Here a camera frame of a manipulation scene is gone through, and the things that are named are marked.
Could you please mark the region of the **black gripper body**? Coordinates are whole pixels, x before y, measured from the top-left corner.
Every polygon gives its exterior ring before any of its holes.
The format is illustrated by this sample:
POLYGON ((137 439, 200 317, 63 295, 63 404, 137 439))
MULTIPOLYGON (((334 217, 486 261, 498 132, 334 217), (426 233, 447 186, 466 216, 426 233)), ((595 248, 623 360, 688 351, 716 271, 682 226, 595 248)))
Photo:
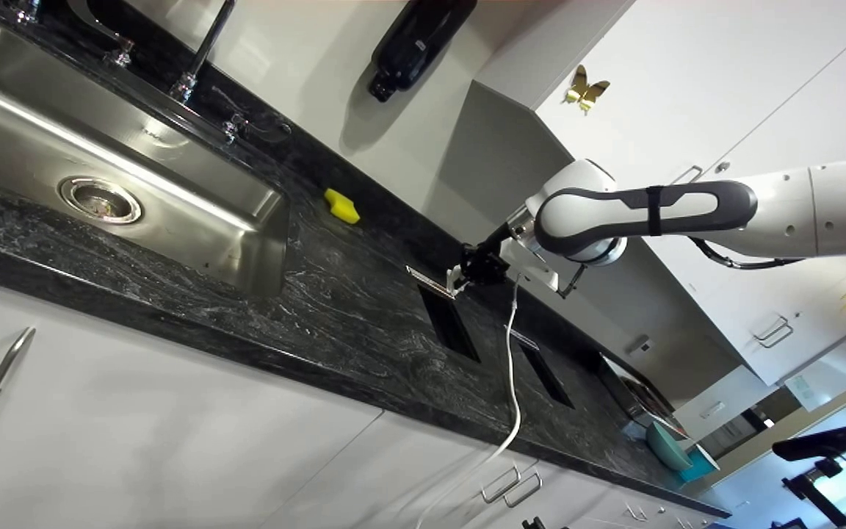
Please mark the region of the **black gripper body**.
POLYGON ((464 277, 472 286, 498 286, 504 279, 507 261, 498 257, 501 239, 486 239, 476 248, 466 248, 460 258, 470 258, 470 274, 464 277))

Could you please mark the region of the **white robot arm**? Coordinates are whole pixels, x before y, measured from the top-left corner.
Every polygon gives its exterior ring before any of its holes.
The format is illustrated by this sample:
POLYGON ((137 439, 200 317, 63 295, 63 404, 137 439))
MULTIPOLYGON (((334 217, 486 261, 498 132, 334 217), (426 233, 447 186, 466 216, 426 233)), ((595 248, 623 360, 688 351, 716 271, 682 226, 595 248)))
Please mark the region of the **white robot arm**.
POLYGON ((439 279, 450 296, 466 286, 501 282, 504 242, 535 244, 569 261, 614 261, 636 236, 688 236, 779 264, 846 257, 846 161, 738 180, 620 189, 595 161, 577 160, 550 177, 481 244, 439 279))

